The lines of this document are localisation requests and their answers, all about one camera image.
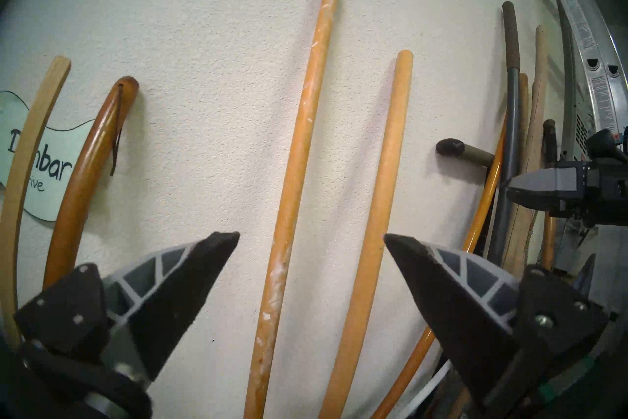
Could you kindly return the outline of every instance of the wooden stick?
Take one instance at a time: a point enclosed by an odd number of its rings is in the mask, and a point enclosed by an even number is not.
[[[550,168],[556,164],[558,153],[556,150],[556,122],[545,120],[543,122],[543,167]],[[546,270],[551,270],[554,264],[554,240],[556,239],[556,218],[545,213],[543,222],[543,247],[541,252],[541,265]]]
[[[530,90],[527,82],[527,74],[519,74],[519,153],[521,160],[519,167],[526,166],[527,128],[530,123]]]
[[[484,190],[482,191],[480,203],[478,204],[477,210],[475,211],[475,216],[473,217],[473,221],[471,223],[471,226],[469,227],[469,231],[467,232],[467,237],[465,238],[464,245],[462,246],[462,249],[465,252],[472,252],[475,249],[477,239],[482,232],[484,220],[489,213],[490,203],[491,201],[493,201],[495,189],[499,184],[499,178],[501,175],[502,160],[504,157],[505,137],[506,120],[504,120],[504,123],[502,125],[502,132],[499,136],[497,147],[495,148],[495,158],[492,165],[490,166],[489,175],[486,179]],[[423,359],[425,358],[425,355],[430,349],[433,341],[434,333],[429,326],[426,326],[423,330],[421,338],[419,339],[419,343],[416,344],[416,347],[412,351],[410,358],[407,359],[405,367],[397,377],[397,380],[395,380],[391,389],[388,391],[388,394],[386,394],[386,397],[384,397],[384,400],[382,400],[381,404],[373,414],[372,419],[384,419],[388,416],[388,414],[390,414],[390,411],[406,390],[408,384],[412,380],[412,377],[414,377],[416,371],[419,370],[419,367],[423,362]]]
[[[375,180],[370,203],[369,219],[366,223],[362,252],[353,283],[353,294],[349,311],[342,330],[338,354],[333,364],[332,376],[327,385],[318,417],[339,418],[344,409],[357,362],[369,324],[375,288],[378,284],[379,268],[384,254],[384,234],[388,230],[397,169],[401,156],[403,131],[406,124],[407,102],[412,79],[413,55],[402,50],[397,55],[388,119],[384,130],[384,141],[379,157],[378,175]]]
[[[74,269],[89,203],[138,89],[139,84],[134,78],[120,78],[111,88],[93,122],[72,170],[56,218],[43,276],[44,289]]]
[[[547,65],[545,30],[539,26],[536,29],[536,66],[535,82],[532,85],[532,111],[527,129],[524,164],[521,167],[522,173],[533,172],[541,168]],[[515,275],[515,277],[521,277],[526,267],[524,249],[533,214],[534,212],[531,209],[514,205],[502,267]]]
[[[259,309],[258,329],[253,344],[249,384],[244,405],[245,418],[264,416],[283,293],[288,275],[288,265],[290,264],[292,242],[295,238],[296,219],[301,204],[305,169],[310,154],[316,108],[323,83],[336,5],[337,0],[322,0],[316,20],[316,30],[310,48],[310,59],[305,72],[299,110],[296,115],[295,131],[292,135],[292,145],[290,146],[286,175],[281,190],[264,293]]]
[[[26,188],[31,176],[35,154],[43,135],[48,117],[56,98],[70,72],[71,62],[57,56],[46,72],[19,136],[9,177],[4,191],[2,216],[0,217],[0,302],[2,318],[9,346],[19,346],[19,331],[13,320],[17,311],[16,262],[18,260],[19,225],[22,221]]]
[[[556,218],[545,213],[543,221],[543,247],[541,250],[541,265],[551,270],[554,264],[554,240],[556,239]]]

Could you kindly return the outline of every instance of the light wooden handle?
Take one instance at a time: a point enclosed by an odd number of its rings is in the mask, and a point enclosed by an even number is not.
[[[13,320],[17,311],[16,262],[18,259],[19,225],[22,221],[26,188],[39,148],[41,136],[56,98],[70,72],[71,62],[57,56],[52,61],[43,79],[35,102],[31,106],[19,136],[18,147],[13,156],[9,177],[4,191],[2,217],[0,218],[0,301],[2,318],[9,346],[19,346],[19,331]]]
[[[384,234],[388,230],[394,188],[401,157],[401,144],[406,124],[407,102],[412,79],[413,55],[402,50],[397,55],[388,119],[379,157],[378,175],[370,203],[362,253],[358,262],[349,311],[338,346],[338,354],[329,379],[327,393],[318,417],[339,418],[344,409],[357,362],[369,324],[379,268],[384,253]]]
[[[480,203],[475,211],[473,222],[469,227],[467,237],[465,238],[464,245],[462,246],[462,249],[465,252],[472,252],[475,250],[478,237],[482,232],[482,226],[484,226],[484,220],[489,213],[490,203],[493,201],[493,196],[495,195],[495,190],[499,184],[499,178],[501,175],[502,160],[504,159],[505,137],[506,120],[504,120],[502,125],[502,132],[499,136],[499,140],[497,141],[497,147],[495,148],[495,158],[490,166],[489,175],[486,179],[484,190],[482,191]],[[406,365],[397,377],[397,380],[395,380],[388,394],[386,394],[386,397],[382,400],[381,404],[373,414],[373,418],[383,419],[388,416],[394,405],[406,390],[408,384],[412,380],[412,377],[415,376],[416,371],[419,370],[419,367],[423,362],[427,351],[430,349],[430,346],[432,346],[433,341],[434,333],[429,326],[426,326],[423,330],[423,335],[421,335],[421,338],[419,339],[419,343],[416,344],[415,349],[412,351],[410,358],[407,359]]]
[[[113,144],[122,130],[122,124],[138,95],[138,89],[139,84],[134,78],[120,78],[111,88],[93,122],[56,217],[43,276],[44,289],[74,269],[90,201]]]
[[[333,13],[336,10],[337,1],[321,0],[303,91],[296,114],[295,131],[292,135],[288,165],[281,190],[273,245],[268,259],[264,293],[259,309],[258,329],[250,362],[249,384],[244,405],[244,417],[249,419],[264,416],[283,292],[286,287],[296,219],[301,204],[301,192],[310,155],[316,109],[323,83]]]

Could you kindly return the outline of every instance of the black foam grip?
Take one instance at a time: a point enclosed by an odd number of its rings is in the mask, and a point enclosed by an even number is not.
[[[521,70],[519,62],[519,33],[517,32],[517,17],[514,5],[505,1],[502,4],[504,12],[504,34],[506,35],[506,68],[515,67]]]

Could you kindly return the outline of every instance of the curved wooden handle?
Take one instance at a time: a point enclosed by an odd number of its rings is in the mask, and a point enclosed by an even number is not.
[[[111,88],[93,122],[72,170],[56,218],[43,277],[44,289],[74,269],[89,203],[96,191],[109,153],[122,130],[122,124],[138,95],[138,89],[139,84],[134,78],[130,76],[120,78]]]
[[[19,346],[19,331],[13,320],[13,313],[17,311],[18,303],[16,298],[16,261],[18,259],[19,224],[22,221],[26,189],[41,136],[69,72],[70,60],[61,56],[55,57],[26,117],[4,191],[2,217],[0,218],[0,265],[2,265],[0,303],[2,304],[2,318],[7,343],[13,349]]]

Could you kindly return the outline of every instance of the bent wooden strip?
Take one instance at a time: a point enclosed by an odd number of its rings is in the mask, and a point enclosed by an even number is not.
[[[504,123],[502,125],[502,132],[499,136],[497,147],[495,148],[495,158],[493,159],[493,163],[490,167],[489,175],[486,179],[484,190],[482,191],[482,197],[480,198],[480,203],[478,204],[477,210],[475,211],[473,222],[469,227],[467,237],[465,238],[464,245],[462,246],[462,249],[465,252],[472,252],[473,250],[475,250],[477,239],[482,232],[484,220],[489,213],[490,203],[491,201],[493,201],[493,196],[495,195],[495,190],[497,188],[497,185],[499,184],[499,178],[501,176],[505,137],[506,120],[504,120]],[[372,419],[384,419],[388,416],[392,408],[395,406],[401,395],[406,390],[408,384],[412,380],[412,377],[415,376],[416,371],[419,370],[419,367],[423,362],[427,351],[430,349],[430,346],[432,346],[433,341],[434,333],[429,326],[426,326],[423,330],[421,338],[419,339],[419,343],[416,344],[416,347],[412,351],[410,358],[407,359],[406,365],[397,377],[397,380],[395,380],[391,389],[388,391],[388,394],[386,394],[386,397],[384,397],[384,400],[382,400],[381,404],[374,412]]]
[[[281,190],[281,200],[273,234],[273,245],[268,259],[268,270],[264,293],[259,309],[258,329],[253,343],[253,356],[250,361],[249,384],[244,404],[245,418],[264,416],[268,381],[270,380],[273,354],[279,317],[283,304],[283,292],[295,239],[296,219],[301,204],[301,192],[305,180],[305,170],[310,155],[312,132],[320,88],[325,73],[327,49],[332,34],[333,13],[338,0],[321,0],[316,29],[310,48],[310,59],[305,71],[303,91],[296,114],[295,131],[292,135],[286,175]]]
[[[71,62],[57,56],[46,72],[35,102],[31,106],[19,136],[18,147],[13,156],[9,177],[4,191],[2,217],[0,218],[0,301],[2,319],[9,346],[19,346],[19,331],[13,320],[17,311],[16,262],[18,258],[19,225],[22,221],[26,188],[35,161],[35,154],[43,135],[48,117],[56,98],[70,72]]]
[[[43,276],[44,289],[74,269],[89,203],[113,144],[122,130],[122,124],[138,95],[138,89],[139,84],[134,78],[126,76],[119,79],[93,122],[72,170],[56,218]]]
[[[388,230],[394,188],[401,157],[401,144],[406,125],[407,102],[412,80],[413,55],[402,50],[397,55],[388,119],[379,157],[378,175],[370,203],[362,252],[358,262],[349,311],[338,346],[338,354],[329,379],[325,400],[318,415],[321,418],[340,417],[344,409],[357,362],[369,324],[379,268],[384,254],[384,234]]]

